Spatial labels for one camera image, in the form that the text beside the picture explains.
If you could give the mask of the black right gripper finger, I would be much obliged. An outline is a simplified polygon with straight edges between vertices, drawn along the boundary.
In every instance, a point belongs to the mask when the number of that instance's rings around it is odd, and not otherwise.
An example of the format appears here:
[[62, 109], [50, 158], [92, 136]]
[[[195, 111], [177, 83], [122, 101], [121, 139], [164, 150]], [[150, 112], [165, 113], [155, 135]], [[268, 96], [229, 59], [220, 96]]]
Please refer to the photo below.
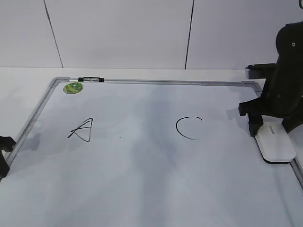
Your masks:
[[291, 118], [284, 118], [282, 120], [282, 126], [284, 127], [287, 133], [294, 130], [296, 127], [302, 125], [303, 118], [302, 117], [291, 117]]
[[248, 114], [249, 120], [249, 131], [251, 136], [255, 136], [258, 133], [258, 130], [263, 125], [262, 115], [256, 113]]

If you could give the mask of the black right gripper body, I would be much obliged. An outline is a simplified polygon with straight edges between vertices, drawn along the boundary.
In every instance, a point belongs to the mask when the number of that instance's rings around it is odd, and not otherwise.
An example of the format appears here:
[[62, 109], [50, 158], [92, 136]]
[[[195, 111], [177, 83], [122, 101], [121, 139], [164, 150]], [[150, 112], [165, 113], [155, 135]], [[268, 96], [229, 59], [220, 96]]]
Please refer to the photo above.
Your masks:
[[239, 114], [278, 118], [294, 114], [303, 99], [303, 24], [291, 23], [276, 36], [278, 59], [274, 74], [265, 79], [259, 98], [239, 104]]

